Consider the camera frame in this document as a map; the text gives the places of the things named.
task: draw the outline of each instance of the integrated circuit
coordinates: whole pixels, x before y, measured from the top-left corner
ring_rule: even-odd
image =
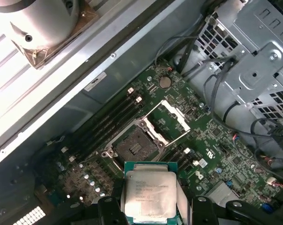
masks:
[[[142,128],[135,127],[114,150],[124,161],[144,161],[158,150],[157,145],[144,133]]]
[[[222,133],[222,131],[219,128],[216,128],[212,131],[212,134],[217,137],[218,135],[220,135]]]
[[[239,157],[235,157],[232,161],[235,165],[238,165],[241,163],[241,159]]]

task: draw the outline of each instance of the white label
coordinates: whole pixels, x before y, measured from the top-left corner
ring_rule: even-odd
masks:
[[[202,168],[204,168],[205,166],[208,165],[208,163],[205,161],[205,159],[201,159],[201,160],[199,161],[199,165],[200,165]]]
[[[199,180],[202,180],[204,176],[201,174],[200,171],[196,171],[196,176],[198,177]]]
[[[67,150],[68,150],[67,147],[63,147],[63,148],[61,149],[61,152],[62,152],[62,153],[65,153]]]
[[[107,74],[105,72],[102,72],[100,75],[97,76],[93,81],[91,81],[85,88],[84,90],[90,91],[92,88],[94,88],[99,82],[101,82]]]
[[[208,155],[208,157],[209,157],[210,159],[212,159],[213,156],[214,156],[214,154],[212,153],[212,151],[208,151],[208,152],[207,152],[207,155]]]

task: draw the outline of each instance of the white connector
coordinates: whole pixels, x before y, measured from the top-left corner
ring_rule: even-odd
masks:
[[[275,177],[270,177],[270,178],[268,178],[267,183],[268,183],[268,185],[272,186],[275,181],[276,181]]]

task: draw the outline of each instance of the chip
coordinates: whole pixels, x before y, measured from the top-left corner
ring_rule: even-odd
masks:
[[[124,161],[144,161],[158,150],[157,145],[136,127],[115,147],[116,152]]]
[[[165,224],[176,215],[174,172],[129,171],[126,173],[124,212],[134,221]]]
[[[212,134],[217,137],[218,135],[220,135],[222,133],[222,131],[219,128],[216,128],[212,131]]]
[[[238,165],[238,164],[241,163],[241,159],[240,159],[239,157],[235,157],[235,158],[233,159],[233,163],[234,163],[235,165]]]

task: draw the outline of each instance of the black cable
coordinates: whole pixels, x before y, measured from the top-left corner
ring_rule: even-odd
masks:
[[[208,59],[208,60],[200,61],[193,68],[191,68],[190,70],[188,70],[185,73],[181,74],[181,76],[183,78],[187,77],[190,73],[196,71],[198,68],[200,68],[201,66],[205,65],[206,63],[209,63],[209,62],[226,62],[228,60],[229,60],[229,58],[217,58],[217,59]]]
[[[219,7],[222,3],[226,2],[227,0],[209,0],[207,1],[201,11],[202,11],[202,15],[203,15],[203,19],[201,20],[201,22],[199,23],[198,28],[192,33],[192,35],[199,35],[200,32],[202,31],[202,29],[204,28],[205,24],[206,24],[206,18],[208,18],[210,15],[212,15],[212,13],[215,11],[215,9],[217,7]],[[193,50],[194,44],[195,44],[196,40],[191,40],[187,46],[186,49],[184,51],[183,57],[181,58],[179,64],[176,67],[176,70],[181,73],[183,71],[183,69],[185,68],[187,61],[190,57],[190,54]]]
[[[267,172],[271,173],[272,175],[280,178],[281,180],[283,180],[283,176],[277,174],[276,172],[274,171],[271,171],[270,169],[268,169],[266,166],[264,166],[261,162],[260,162],[260,159],[259,159],[259,152],[260,152],[260,149],[256,149],[255,152],[254,152],[254,159],[256,160],[256,162]]]
[[[277,121],[273,120],[273,119],[270,119],[270,118],[259,118],[257,120],[254,120],[254,122],[251,124],[251,128],[250,128],[250,132],[251,134],[255,134],[255,127],[256,127],[256,124],[258,122],[263,122],[263,121],[270,121],[272,123],[274,123],[275,125],[277,125],[278,127],[281,126],[280,123],[278,123]],[[255,149],[259,149],[259,143],[258,143],[258,140],[256,137],[253,137],[254,141],[255,141]]]
[[[225,112],[224,117],[223,117],[223,119],[222,119],[222,121],[223,121],[224,123],[226,123],[227,116],[228,116],[229,112],[230,112],[235,106],[238,106],[238,105],[240,105],[238,101],[235,101],[232,105],[230,105],[230,107],[227,109],[227,111]]]
[[[205,19],[203,19],[200,23],[198,28],[192,33],[192,35],[199,35],[201,30],[204,28],[206,22]],[[196,39],[190,40],[190,42],[187,44],[185,51],[183,53],[183,56],[179,62],[179,64],[176,66],[176,70],[178,73],[182,73],[183,69],[185,68],[187,61],[189,59],[189,56],[193,50],[194,44],[196,42]]]
[[[224,128],[227,128],[229,130],[233,130],[237,133],[240,133],[240,134],[243,134],[243,135],[247,135],[247,136],[251,136],[251,137],[265,137],[265,138],[272,138],[271,136],[269,135],[257,135],[257,134],[251,134],[251,133],[248,133],[248,132],[245,132],[245,131],[241,131],[241,130],[238,130],[236,128],[233,128],[229,125],[227,125],[226,123],[224,123],[222,120],[220,120],[214,113],[214,109],[215,109],[215,99],[216,99],[216,94],[217,94],[217,91],[221,85],[221,82],[223,81],[224,77],[226,76],[227,72],[230,70],[231,66],[233,65],[233,61],[232,60],[229,60],[227,62],[224,63],[223,65],[223,69],[222,71],[218,74],[218,77],[216,79],[216,82],[215,82],[215,85],[213,87],[213,90],[212,90],[212,94],[211,94],[211,105],[210,105],[210,108],[211,108],[211,116],[212,118],[215,120],[215,122],[217,122],[219,125],[223,126]]]
[[[204,100],[206,102],[206,105],[208,105],[208,106],[209,106],[209,103],[208,103],[208,100],[207,100],[206,86],[207,86],[208,82],[214,77],[217,78],[217,76],[215,74],[212,74],[210,77],[208,77],[208,79],[204,82],[204,85],[203,85],[203,96],[204,96]]]
[[[157,61],[158,61],[158,58],[159,58],[159,56],[161,55],[161,52],[162,52],[162,50],[164,49],[164,47],[165,47],[170,41],[172,41],[172,40],[174,40],[174,39],[180,39],[180,38],[184,38],[184,39],[197,39],[198,36],[173,36],[173,37],[167,39],[167,40],[163,43],[163,45],[160,47],[160,49],[158,50],[158,52],[156,53],[156,56],[155,56],[155,59],[154,59],[154,65],[155,65],[156,67],[158,66]]]

